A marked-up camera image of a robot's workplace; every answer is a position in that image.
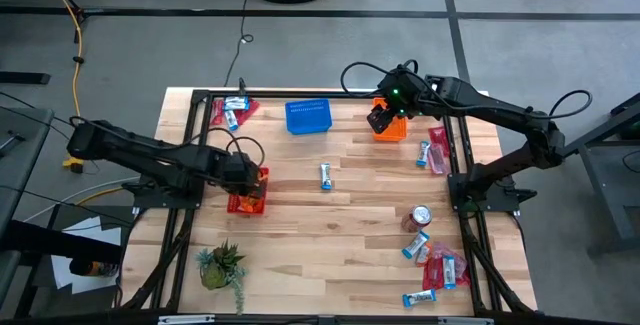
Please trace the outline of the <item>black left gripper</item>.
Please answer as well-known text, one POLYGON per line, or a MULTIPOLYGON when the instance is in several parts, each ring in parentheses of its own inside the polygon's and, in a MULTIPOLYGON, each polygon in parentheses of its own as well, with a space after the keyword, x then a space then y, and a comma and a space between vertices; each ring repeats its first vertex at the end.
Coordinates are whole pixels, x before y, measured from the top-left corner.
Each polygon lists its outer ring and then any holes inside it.
POLYGON ((260 168, 243 152, 232 153, 222 168, 222 185, 229 194, 244 196, 247 201, 261 201, 265 189, 258 188, 260 168))

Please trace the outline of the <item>red soda can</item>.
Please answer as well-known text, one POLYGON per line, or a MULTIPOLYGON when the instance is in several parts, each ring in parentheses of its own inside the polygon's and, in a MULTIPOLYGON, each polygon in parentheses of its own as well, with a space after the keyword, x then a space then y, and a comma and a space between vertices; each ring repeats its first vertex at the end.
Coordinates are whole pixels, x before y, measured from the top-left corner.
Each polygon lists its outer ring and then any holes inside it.
POLYGON ((405 232, 417 232, 432 221, 432 212, 425 205, 412 207, 402 218, 401 228, 405 232))

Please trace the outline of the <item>orange plastic basket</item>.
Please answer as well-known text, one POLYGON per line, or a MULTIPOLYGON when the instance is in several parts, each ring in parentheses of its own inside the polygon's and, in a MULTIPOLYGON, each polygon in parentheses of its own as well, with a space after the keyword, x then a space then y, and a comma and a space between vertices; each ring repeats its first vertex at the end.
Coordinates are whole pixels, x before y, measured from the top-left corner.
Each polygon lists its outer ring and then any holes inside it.
POLYGON ((407 120, 398 115, 383 133, 376 134, 373 131, 373 137, 376 141, 399 142, 406 138, 407 133, 407 120))

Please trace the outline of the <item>red plastic basket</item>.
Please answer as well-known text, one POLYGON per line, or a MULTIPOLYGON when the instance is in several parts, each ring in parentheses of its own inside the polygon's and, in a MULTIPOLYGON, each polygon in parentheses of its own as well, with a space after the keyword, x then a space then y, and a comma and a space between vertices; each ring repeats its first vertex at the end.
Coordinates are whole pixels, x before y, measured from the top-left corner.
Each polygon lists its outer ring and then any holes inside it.
MULTIPOLYGON (((258 185, 258 188, 264 188, 264 189, 265 189, 265 196, 264 196, 264 199, 265 199, 265 206, 266 206, 267 187, 268 187, 268 184, 267 184, 267 186, 266 186, 266 187, 260 187, 260 186, 258 185)), ((233 196, 239 196, 239 195, 230 195, 230 196, 229 196, 229 198, 228 198, 228 203, 227 203, 227 212, 228 212, 228 213, 245 214, 245 213, 238 213, 238 212, 234 212, 234 211, 232 210, 231 198, 232 198, 233 196)))

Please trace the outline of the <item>blue plastic basket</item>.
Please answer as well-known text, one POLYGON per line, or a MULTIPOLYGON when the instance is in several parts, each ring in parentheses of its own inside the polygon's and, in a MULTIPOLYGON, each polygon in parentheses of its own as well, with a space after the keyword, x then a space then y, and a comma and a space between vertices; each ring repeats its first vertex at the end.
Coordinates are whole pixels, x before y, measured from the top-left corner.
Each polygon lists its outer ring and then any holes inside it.
POLYGON ((287 102, 285 115, 287 130, 294 135, 327 132, 333 125, 328 99, 287 102))

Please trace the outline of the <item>potted succulent plant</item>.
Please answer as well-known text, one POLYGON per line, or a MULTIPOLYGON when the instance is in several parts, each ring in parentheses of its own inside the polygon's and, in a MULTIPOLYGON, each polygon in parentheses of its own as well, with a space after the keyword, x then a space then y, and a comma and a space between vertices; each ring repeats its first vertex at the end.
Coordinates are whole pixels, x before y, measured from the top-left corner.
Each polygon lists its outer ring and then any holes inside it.
POLYGON ((245 308, 244 278, 247 270, 240 265, 244 258, 238 251, 238 245, 231 244, 228 239, 215 249, 204 248, 196 255, 201 285, 209 291, 230 287, 237 315, 242 315, 245 308))

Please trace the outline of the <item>white paper sheets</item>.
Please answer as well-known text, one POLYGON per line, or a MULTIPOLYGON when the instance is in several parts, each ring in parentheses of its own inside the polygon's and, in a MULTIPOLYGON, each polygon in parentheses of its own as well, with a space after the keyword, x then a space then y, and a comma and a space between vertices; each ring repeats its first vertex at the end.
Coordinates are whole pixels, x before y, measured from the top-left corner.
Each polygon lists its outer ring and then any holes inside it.
MULTIPOLYGON (((85 219, 62 229, 62 232, 114 245, 121 244, 121 229, 116 227, 104 230, 98 217, 85 219)), ((71 286, 71 292, 78 294, 116 285, 115 275, 91 277, 72 274, 69 268, 70 263, 70 258, 57 255, 51 256, 54 281, 58 289, 71 286)))

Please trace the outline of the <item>dark bottle with label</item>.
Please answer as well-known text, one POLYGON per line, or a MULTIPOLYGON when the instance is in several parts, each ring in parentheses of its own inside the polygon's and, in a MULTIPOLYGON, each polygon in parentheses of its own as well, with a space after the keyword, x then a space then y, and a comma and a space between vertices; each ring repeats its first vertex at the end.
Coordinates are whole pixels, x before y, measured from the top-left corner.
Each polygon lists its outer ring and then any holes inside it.
POLYGON ((85 277, 113 277, 118 274, 117 264, 73 259, 69 264, 69 271, 77 276, 85 277))

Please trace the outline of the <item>black beam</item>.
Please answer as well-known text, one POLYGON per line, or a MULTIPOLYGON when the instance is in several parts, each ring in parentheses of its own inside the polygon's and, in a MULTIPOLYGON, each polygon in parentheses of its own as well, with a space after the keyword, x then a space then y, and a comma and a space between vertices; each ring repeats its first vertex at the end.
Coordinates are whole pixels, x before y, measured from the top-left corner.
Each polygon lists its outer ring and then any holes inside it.
POLYGON ((0 235, 0 251, 31 252, 118 264, 122 248, 100 240, 11 220, 0 235))

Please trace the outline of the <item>grey desk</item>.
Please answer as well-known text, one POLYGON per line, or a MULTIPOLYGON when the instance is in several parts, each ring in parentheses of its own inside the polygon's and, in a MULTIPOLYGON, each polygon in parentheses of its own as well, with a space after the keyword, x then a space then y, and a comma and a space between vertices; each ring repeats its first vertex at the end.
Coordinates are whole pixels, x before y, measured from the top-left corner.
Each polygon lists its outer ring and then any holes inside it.
POLYGON ((52 120, 49 109, 0 107, 0 232, 12 220, 52 120))

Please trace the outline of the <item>black flat bar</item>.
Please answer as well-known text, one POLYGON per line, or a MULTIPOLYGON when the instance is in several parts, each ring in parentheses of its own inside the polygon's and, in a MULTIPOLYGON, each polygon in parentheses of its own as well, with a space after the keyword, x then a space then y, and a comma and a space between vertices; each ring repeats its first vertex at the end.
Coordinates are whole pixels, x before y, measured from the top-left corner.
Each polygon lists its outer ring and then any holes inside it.
POLYGON ((50 79, 46 73, 0 71, 2 84, 47 85, 50 79))

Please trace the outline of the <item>silver metal bracket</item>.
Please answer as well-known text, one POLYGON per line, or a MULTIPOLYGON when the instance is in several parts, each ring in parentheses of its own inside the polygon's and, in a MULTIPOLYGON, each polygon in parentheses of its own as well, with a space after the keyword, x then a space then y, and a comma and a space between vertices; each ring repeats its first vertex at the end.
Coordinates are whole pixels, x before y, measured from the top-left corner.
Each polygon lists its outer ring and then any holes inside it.
POLYGON ((157 325, 203 325, 214 324, 214 314, 167 315, 158 318, 157 325))
POLYGON ((438 325, 495 325, 493 319, 479 317, 439 317, 438 325))

